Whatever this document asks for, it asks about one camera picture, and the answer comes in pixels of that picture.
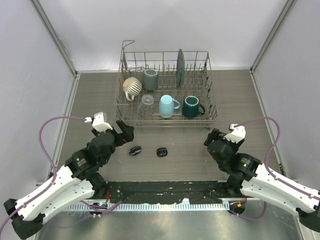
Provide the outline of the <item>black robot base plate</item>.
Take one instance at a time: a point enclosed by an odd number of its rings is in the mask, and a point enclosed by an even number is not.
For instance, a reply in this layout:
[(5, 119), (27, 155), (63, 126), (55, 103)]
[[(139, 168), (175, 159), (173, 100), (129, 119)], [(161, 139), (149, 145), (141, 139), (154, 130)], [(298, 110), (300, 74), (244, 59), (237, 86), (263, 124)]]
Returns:
[(215, 204), (222, 199), (244, 198), (238, 191), (228, 192), (225, 181), (109, 181), (94, 195), (94, 199), (108, 199), (115, 204), (173, 205), (188, 199), (189, 203)]

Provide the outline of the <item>black earbud charging case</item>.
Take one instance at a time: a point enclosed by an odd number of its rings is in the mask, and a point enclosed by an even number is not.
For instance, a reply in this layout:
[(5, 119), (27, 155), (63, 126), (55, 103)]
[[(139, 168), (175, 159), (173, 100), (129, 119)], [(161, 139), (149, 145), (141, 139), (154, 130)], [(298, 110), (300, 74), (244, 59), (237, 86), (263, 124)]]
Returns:
[(130, 156), (136, 156), (137, 154), (139, 154), (142, 151), (142, 147), (141, 146), (134, 146), (129, 150), (129, 155)]

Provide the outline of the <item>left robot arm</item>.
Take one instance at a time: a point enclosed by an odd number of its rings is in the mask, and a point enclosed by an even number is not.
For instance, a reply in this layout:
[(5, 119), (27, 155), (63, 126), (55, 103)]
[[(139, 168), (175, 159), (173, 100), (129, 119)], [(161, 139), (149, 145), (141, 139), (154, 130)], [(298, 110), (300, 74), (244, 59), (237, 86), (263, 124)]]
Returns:
[(20, 199), (8, 199), (3, 205), (7, 221), (22, 240), (35, 235), (51, 217), (70, 205), (88, 198), (102, 199), (108, 184), (99, 174), (117, 147), (134, 140), (134, 127), (117, 120), (118, 133), (102, 112), (93, 117), (80, 118), (90, 123), (94, 138), (86, 147), (76, 151), (53, 175), (33, 192)]

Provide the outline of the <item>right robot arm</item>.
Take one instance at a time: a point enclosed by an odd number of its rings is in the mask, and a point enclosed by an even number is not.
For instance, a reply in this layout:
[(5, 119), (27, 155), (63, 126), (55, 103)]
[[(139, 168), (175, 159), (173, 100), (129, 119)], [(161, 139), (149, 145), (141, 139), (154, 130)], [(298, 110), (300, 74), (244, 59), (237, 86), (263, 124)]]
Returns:
[(312, 231), (320, 230), (320, 192), (266, 168), (259, 159), (238, 150), (244, 142), (243, 126), (230, 126), (230, 133), (214, 128), (204, 142), (218, 168), (228, 174), (226, 193), (243, 195), (281, 208)]

